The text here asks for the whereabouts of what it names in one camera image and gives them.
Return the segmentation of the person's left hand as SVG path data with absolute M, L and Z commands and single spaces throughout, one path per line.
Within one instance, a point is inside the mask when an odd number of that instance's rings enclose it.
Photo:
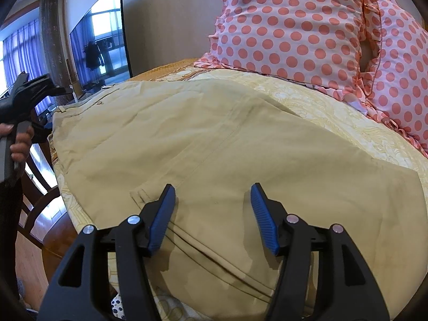
M 1 123 L 1 137 L 11 134 L 13 128 L 13 125 Z M 14 162 L 26 162 L 26 159 L 29 157 L 30 154 L 33 137 L 34 129 L 33 126 L 29 125 L 25 132 L 16 134 L 15 142 L 9 147 L 9 151 L 6 153 L 6 155 L 10 156 L 12 161 Z

